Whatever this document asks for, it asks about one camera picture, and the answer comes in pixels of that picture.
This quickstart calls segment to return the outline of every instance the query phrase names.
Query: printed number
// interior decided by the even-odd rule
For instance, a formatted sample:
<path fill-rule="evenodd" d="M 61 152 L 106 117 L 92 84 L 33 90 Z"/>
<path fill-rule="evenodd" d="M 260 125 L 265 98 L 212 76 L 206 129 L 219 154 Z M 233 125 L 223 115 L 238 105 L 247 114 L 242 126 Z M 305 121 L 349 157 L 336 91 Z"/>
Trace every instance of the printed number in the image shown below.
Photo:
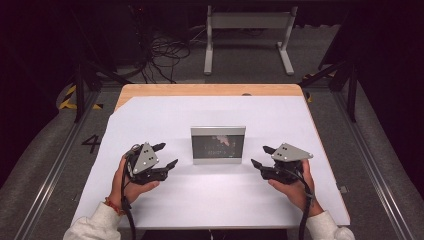
<path fill-rule="evenodd" d="M 82 142 L 81 145 L 89 145 L 89 146 L 91 146 L 90 153 L 93 153 L 94 152 L 94 149 L 96 148 L 96 145 L 100 145 L 100 143 L 101 143 L 101 142 L 97 142 L 98 139 L 99 139 L 99 136 L 97 136 L 96 134 L 94 134 L 89 139 L 87 139 L 84 142 Z"/>

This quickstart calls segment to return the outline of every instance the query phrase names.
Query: cable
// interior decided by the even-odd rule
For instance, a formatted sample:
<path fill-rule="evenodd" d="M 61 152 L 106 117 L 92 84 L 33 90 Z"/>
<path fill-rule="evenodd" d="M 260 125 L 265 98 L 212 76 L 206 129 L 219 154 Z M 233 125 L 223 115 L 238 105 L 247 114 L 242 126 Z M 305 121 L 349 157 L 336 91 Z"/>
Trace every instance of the cable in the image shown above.
<path fill-rule="evenodd" d="M 295 176 L 300 182 L 303 183 L 303 185 L 305 186 L 305 193 L 306 193 L 306 204 L 305 207 L 303 209 L 303 215 L 302 215 L 302 220 L 300 221 L 299 224 L 299 240 L 303 240 L 304 236 L 305 236 L 305 228 L 306 228 L 306 221 L 308 220 L 308 215 L 309 215 L 309 209 L 311 207 L 311 203 L 312 203 L 312 199 L 314 198 L 314 194 L 311 191 L 311 189 L 309 188 L 308 183 L 306 183 L 305 179 L 303 178 L 302 173 L 299 171 L 299 169 L 296 169 L 297 174 L 293 173 L 287 169 L 281 169 L 282 171 Z"/>
<path fill-rule="evenodd" d="M 129 184 L 129 182 L 127 184 L 125 184 L 125 168 L 128 166 L 128 159 L 129 156 L 127 156 L 125 158 L 125 166 L 124 169 L 122 170 L 122 180 L 121 180 L 121 208 L 122 210 L 125 212 L 125 214 L 127 215 L 128 221 L 130 222 L 130 226 L 131 226 L 131 235 L 132 235 L 132 240 L 136 240 L 136 231 L 135 231 L 135 224 L 134 224 L 134 219 L 133 216 L 131 214 L 131 205 L 128 203 L 127 198 L 125 197 L 125 193 L 124 193 L 124 189 L 125 187 Z"/>

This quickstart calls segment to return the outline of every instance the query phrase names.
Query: small screen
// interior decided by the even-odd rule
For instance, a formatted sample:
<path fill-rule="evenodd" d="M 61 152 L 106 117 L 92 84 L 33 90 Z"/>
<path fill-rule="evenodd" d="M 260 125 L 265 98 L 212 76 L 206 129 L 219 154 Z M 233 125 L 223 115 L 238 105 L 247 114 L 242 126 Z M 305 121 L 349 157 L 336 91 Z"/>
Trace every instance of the small screen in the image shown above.
<path fill-rule="evenodd" d="M 192 136 L 193 158 L 241 158 L 244 135 Z"/>

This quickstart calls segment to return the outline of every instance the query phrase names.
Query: gray metal bar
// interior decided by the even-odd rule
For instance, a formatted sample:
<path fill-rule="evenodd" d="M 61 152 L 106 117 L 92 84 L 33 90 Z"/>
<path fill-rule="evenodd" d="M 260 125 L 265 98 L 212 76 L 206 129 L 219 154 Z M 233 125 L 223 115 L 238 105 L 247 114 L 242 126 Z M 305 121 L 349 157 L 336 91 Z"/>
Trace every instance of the gray metal bar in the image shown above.
<path fill-rule="evenodd" d="M 37 224 L 41 214 L 43 213 L 44 208 L 47 205 L 47 202 L 49 201 L 51 194 L 53 193 L 53 190 L 59 180 L 63 168 L 65 167 L 68 153 L 70 152 L 75 138 L 81 130 L 81 127 L 84 125 L 84 122 L 88 114 L 90 113 L 91 108 L 94 105 L 98 95 L 98 92 L 90 92 L 87 99 L 88 101 L 85 106 L 87 111 L 85 111 L 84 114 L 81 116 L 79 122 L 74 123 L 74 126 L 69 132 L 62 149 L 60 150 L 49 174 L 46 177 L 46 180 L 41 185 L 40 191 L 38 192 L 34 203 L 32 204 L 27 216 L 21 224 L 21 227 L 16 233 L 15 240 L 29 239 L 29 237 L 31 236 L 35 225 Z"/>
<path fill-rule="evenodd" d="M 393 198 L 392 191 L 390 187 L 386 184 L 378 166 L 374 160 L 374 157 L 369 150 L 361 131 L 359 130 L 356 123 L 350 121 L 348 112 L 346 111 L 346 101 L 339 92 L 334 92 L 333 96 L 336 100 L 336 103 L 340 109 L 340 112 L 343 114 L 344 120 L 349 126 L 349 129 L 355 138 L 355 142 L 359 147 L 362 154 L 362 162 L 365 166 L 365 169 L 368 175 L 371 178 L 371 181 L 375 187 L 375 190 L 381 200 L 381 203 L 386 210 L 386 213 L 393 225 L 394 230 L 399 239 L 415 239 L 410 231 L 408 224 L 405 222 L 405 219 L 398 208 L 395 199 Z"/>

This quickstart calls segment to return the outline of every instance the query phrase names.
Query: white table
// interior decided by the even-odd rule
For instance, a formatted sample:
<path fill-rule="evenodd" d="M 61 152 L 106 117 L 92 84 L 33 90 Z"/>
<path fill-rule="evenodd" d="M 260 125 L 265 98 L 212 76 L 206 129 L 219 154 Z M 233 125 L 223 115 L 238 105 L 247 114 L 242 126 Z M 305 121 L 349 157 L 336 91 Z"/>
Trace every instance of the white table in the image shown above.
<path fill-rule="evenodd" d="M 240 96 L 242 93 L 253 96 Z M 152 145 L 167 144 L 157 152 L 161 162 L 156 167 L 176 158 L 179 162 L 166 181 L 132 204 L 136 227 L 297 226 L 301 211 L 262 180 L 250 161 L 253 158 L 272 166 L 274 162 L 263 152 L 262 146 L 277 148 L 287 142 L 314 154 L 310 164 L 321 205 L 331 212 L 337 224 L 350 224 L 308 106 L 297 85 L 129 85 L 123 89 L 117 107 L 109 119 L 74 221 L 90 216 L 109 194 L 122 154 L 133 144 L 148 141 Z M 190 126 L 202 125 L 245 125 L 242 164 L 193 165 Z M 126 218 L 121 226 L 129 226 Z"/>

